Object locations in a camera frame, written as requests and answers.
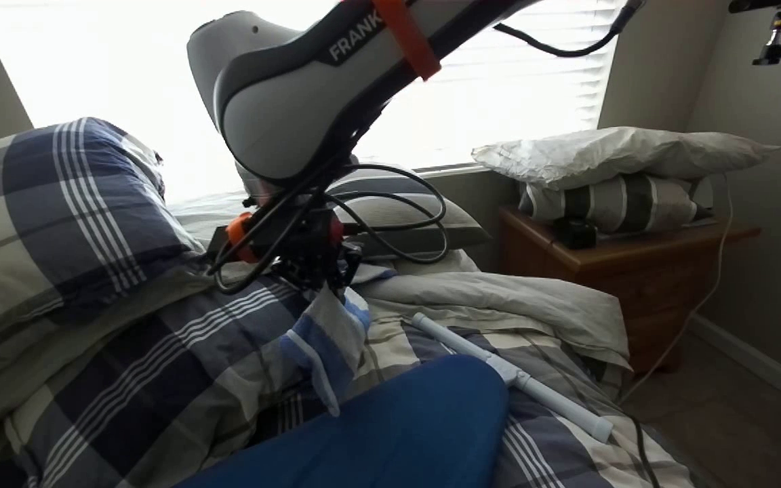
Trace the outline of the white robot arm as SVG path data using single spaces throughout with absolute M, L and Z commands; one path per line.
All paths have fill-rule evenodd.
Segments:
M 339 0 L 307 31 L 253 10 L 201 24 L 186 60 L 201 101 L 250 188 L 250 212 L 215 237 L 209 277 L 224 292 L 277 265 L 300 287 L 342 287 L 365 246 L 437 264 L 449 241 L 438 200 L 419 208 L 426 249 L 365 222 L 335 188 L 388 101 L 480 31 L 532 0 Z

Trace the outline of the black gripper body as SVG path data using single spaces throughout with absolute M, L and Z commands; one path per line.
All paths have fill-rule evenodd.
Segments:
M 212 233 L 205 277 L 239 292 L 259 277 L 278 277 L 297 291 L 342 292 L 361 264 L 343 241 L 343 226 L 318 188 L 244 199 L 240 212 Z

